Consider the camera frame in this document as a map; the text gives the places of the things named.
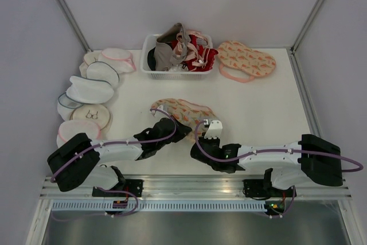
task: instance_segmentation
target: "white wall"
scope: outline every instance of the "white wall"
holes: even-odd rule
[[[66,0],[93,49],[141,49],[147,34],[181,21],[215,45],[291,46],[316,0]]]
[[[327,0],[300,50],[324,137],[367,166],[367,0]],[[367,229],[367,169],[346,176]]]
[[[0,2],[0,243],[25,243],[83,51],[55,0]]]

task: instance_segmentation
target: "gray garment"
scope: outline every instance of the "gray garment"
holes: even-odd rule
[[[176,40],[176,36],[180,32],[182,32],[182,53],[180,56],[177,56],[166,43]],[[176,23],[166,33],[158,37],[154,51],[155,70],[168,71],[172,66],[182,63],[186,59],[189,42],[191,42],[191,39],[181,23]]]

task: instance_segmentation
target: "round mesh bag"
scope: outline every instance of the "round mesh bag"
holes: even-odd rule
[[[107,48],[101,51],[98,55],[98,61],[109,64],[118,74],[130,73],[136,70],[132,61],[132,54],[119,48]]]
[[[86,76],[88,79],[107,81],[113,88],[116,88],[120,82],[120,76],[116,70],[102,61],[92,63],[87,68]]]
[[[99,139],[101,129],[90,120],[68,120],[58,128],[58,138],[56,139],[58,146],[60,147],[60,143],[66,143],[78,133],[86,133],[90,139]]]
[[[111,120],[110,111],[101,104],[85,104],[71,115],[71,120],[90,120],[104,130]]]
[[[57,112],[63,118],[63,120],[70,120],[71,114],[74,110],[82,107],[83,104],[70,100],[66,93],[61,94],[57,99]]]

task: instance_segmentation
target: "white mesh bag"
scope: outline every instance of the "white mesh bag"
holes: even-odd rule
[[[81,63],[79,65],[80,76],[87,77],[87,69],[88,65],[86,63]]]
[[[132,61],[132,54],[119,48],[107,48],[101,51],[98,55],[98,61],[109,64],[118,74],[130,73],[136,70]]]
[[[96,123],[101,130],[105,130],[110,125],[112,118],[110,111],[105,106],[85,104],[73,112],[71,120],[90,120]]]
[[[74,110],[82,107],[83,104],[70,100],[66,93],[61,94],[57,99],[57,112],[63,120],[70,120],[71,114]]]
[[[58,128],[57,146],[62,146],[78,133],[86,133],[90,139],[99,139],[101,130],[96,123],[90,120],[68,120],[63,122]]]
[[[87,68],[87,79],[105,80],[113,88],[116,88],[120,82],[120,76],[109,64],[102,61],[96,61]]]
[[[83,62],[89,66],[92,63],[98,61],[98,56],[101,53],[101,51],[93,51],[93,52],[88,52],[84,55],[83,57]]]
[[[114,95],[114,89],[104,80],[71,76],[70,82],[72,85],[67,89],[67,97],[77,103],[105,103]]]

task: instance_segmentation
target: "white plastic basket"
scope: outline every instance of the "white plastic basket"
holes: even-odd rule
[[[140,56],[140,69],[143,73],[148,74],[154,80],[201,80],[204,79],[211,71],[205,72],[168,72],[168,71],[152,71],[148,66],[148,52],[155,47],[155,42],[160,34],[149,34],[144,41],[142,55]],[[212,48],[212,38],[208,38],[209,46]]]

